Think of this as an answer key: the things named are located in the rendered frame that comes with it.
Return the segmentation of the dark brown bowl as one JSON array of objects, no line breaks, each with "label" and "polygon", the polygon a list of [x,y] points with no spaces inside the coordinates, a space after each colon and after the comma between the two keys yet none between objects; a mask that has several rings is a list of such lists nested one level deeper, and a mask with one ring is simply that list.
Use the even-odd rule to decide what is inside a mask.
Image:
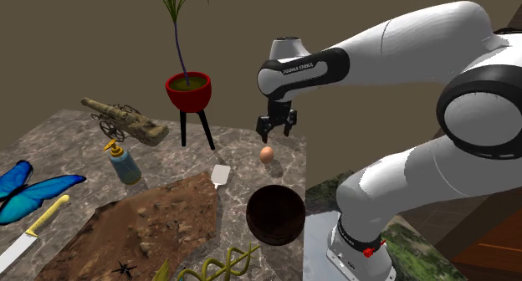
[{"label": "dark brown bowl", "polygon": [[263,186],[248,199],[246,221],[262,243],[284,246],[293,242],[305,227],[305,203],[287,186]]}]

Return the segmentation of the landscape patterned robot stand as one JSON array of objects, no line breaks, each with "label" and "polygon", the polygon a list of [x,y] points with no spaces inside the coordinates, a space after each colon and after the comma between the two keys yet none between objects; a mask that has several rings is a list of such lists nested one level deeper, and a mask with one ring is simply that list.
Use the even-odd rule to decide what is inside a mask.
[{"label": "landscape patterned robot stand", "polygon": [[[346,171],[305,192],[303,281],[347,281],[326,257],[326,240],[340,212],[336,188],[352,174]],[[403,217],[396,215],[381,235],[397,272],[388,281],[468,281]]]}]

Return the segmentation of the blue butterfly figure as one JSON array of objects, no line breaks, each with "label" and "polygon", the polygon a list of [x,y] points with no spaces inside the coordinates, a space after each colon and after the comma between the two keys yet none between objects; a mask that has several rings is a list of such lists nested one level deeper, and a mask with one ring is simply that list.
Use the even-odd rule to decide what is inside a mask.
[{"label": "blue butterfly figure", "polygon": [[0,176],[0,226],[17,222],[38,210],[74,185],[86,181],[81,175],[62,175],[30,185],[33,166],[25,160]]}]

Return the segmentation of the yellow handled knife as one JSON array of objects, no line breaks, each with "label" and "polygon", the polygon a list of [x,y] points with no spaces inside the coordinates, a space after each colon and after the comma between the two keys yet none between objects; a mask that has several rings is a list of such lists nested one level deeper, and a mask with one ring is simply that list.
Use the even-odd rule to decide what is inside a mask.
[{"label": "yellow handled knife", "polygon": [[4,273],[38,239],[36,230],[68,201],[69,195],[61,196],[0,255],[0,274]]}]

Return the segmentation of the plant in red pot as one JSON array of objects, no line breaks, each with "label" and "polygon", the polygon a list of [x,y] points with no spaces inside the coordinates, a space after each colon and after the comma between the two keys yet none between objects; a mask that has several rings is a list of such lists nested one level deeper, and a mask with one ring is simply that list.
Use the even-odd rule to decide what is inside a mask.
[{"label": "plant in red pot", "polygon": [[207,107],[211,95],[212,84],[207,74],[197,71],[188,71],[182,57],[180,41],[178,36],[178,18],[183,4],[187,0],[161,0],[165,5],[174,27],[174,39],[177,57],[182,68],[182,72],[174,74],[165,84],[166,93],[170,101],[178,108],[180,114],[180,129],[182,146],[187,145],[187,114],[195,113],[198,115],[202,128],[207,137],[207,142],[211,150],[215,149],[212,134],[210,131],[205,108]]}]

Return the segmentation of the yellow green curly plant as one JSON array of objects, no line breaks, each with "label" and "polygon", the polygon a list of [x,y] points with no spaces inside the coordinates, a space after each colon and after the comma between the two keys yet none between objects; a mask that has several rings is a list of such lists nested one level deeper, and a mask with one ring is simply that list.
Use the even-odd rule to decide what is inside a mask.
[{"label": "yellow green curly plant", "polygon": [[193,276],[197,281],[214,281],[219,277],[223,277],[223,281],[230,281],[232,276],[241,276],[248,271],[252,253],[257,249],[259,249],[259,245],[253,247],[252,243],[249,243],[246,251],[230,247],[224,262],[208,258],[204,261],[200,272],[184,268],[177,275],[176,281],[186,281],[187,275]]}]

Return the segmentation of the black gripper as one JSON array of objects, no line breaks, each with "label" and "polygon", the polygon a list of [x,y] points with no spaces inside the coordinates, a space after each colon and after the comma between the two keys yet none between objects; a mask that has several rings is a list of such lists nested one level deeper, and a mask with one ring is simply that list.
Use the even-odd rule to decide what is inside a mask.
[{"label": "black gripper", "polygon": [[256,132],[262,142],[268,142],[269,132],[272,126],[284,124],[284,135],[289,136],[292,127],[297,124],[297,111],[291,109],[291,102],[278,102],[269,100],[268,116],[259,116],[256,124]]}]

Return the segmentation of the olive model cannon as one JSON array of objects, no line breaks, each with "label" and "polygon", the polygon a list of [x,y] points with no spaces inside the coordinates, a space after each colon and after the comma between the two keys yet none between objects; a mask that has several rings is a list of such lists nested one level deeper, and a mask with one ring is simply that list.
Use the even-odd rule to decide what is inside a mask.
[{"label": "olive model cannon", "polygon": [[99,121],[102,132],[109,138],[124,142],[127,137],[155,147],[169,134],[166,125],[158,125],[129,105],[106,105],[84,97],[81,104],[94,110],[90,116]]}]

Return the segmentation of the brown rocky soil slab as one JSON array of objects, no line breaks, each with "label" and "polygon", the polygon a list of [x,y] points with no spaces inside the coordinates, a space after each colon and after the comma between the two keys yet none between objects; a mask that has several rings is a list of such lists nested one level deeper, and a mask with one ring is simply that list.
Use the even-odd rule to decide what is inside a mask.
[{"label": "brown rocky soil slab", "polygon": [[174,272],[216,236],[218,193],[206,173],[96,209],[34,281],[128,281],[112,270],[136,266],[131,281],[151,281],[164,263]]}]

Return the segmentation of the blue yellow pump bottle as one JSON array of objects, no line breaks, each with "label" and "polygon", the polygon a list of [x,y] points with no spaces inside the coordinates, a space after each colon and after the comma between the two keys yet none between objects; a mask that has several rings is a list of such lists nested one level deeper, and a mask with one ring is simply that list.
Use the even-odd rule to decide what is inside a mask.
[{"label": "blue yellow pump bottle", "polygon": [[132,155],[117,145],[115,139],[104,147],[104,151],[110,151],[108,158],[123,184],[134,185],[141,179],[141,170]]}]

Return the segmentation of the small black spiky figure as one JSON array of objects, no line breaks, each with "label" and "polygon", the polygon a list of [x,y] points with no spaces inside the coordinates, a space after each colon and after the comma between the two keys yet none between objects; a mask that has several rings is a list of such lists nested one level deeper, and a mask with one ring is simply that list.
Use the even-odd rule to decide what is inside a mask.
[{"label": "small black spiky figure", "polygon": [[122,276],[125,276],[128,281],[133,279],[131,271],[136,268],[136,266],[129,266],[128,264],[119,262],[120,267],[112,270],[112,273],[119,273]]}]

